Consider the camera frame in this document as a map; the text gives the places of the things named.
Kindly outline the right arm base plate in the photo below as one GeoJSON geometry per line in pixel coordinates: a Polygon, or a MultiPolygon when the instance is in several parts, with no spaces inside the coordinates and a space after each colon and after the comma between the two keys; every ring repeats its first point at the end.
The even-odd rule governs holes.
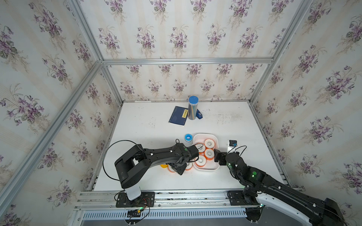
{"type": "Polygon", "coordinates": [[[227,192],[231,206],[259,206],[256,194],[249,189],[232,190],[227,192]]]}

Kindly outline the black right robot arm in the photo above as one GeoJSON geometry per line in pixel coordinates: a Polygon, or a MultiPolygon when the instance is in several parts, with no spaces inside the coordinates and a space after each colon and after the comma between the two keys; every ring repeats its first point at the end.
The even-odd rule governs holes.
{"type": "Polygon", "coordinates": [[[271,207],[304,226],[345,226],[338,204],[332,199],[321,200],[285,185],[264,171],[248,166],[239,152],[214,150],[215,162],[227,166],[231,176],[244,186],[229,191],[232,206],[246,205],[247,220],[257,222],[264,207],[271,207]]]}

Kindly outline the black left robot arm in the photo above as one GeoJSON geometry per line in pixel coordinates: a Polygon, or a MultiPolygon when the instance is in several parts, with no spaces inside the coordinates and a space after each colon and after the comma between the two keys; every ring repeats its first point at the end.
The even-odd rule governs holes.
{"type": "Polygon", "coordinates": [[[195,145],[187,147],[183,143],[176,143],[172,147],[147,149],[135,144],[115,161],[115,168],[122,189],[128,200],[133,201],[141,196],[141,189],[137,184],[149,168],[167,164],[182,175],[187,165],[198,156],[199,150],[195,145]]]}

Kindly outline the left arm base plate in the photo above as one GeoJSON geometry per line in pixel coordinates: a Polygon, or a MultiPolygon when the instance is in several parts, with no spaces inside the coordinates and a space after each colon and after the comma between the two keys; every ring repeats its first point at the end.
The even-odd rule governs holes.
{"type": "Polygon", "coordinates": [[[116,197],[116,207],[153,207],[155,202],[155,194],[155,192],[141,192],[141,196],[131,201],[128,199],[128,196],[125,192],[120,192],[116,197]]]}

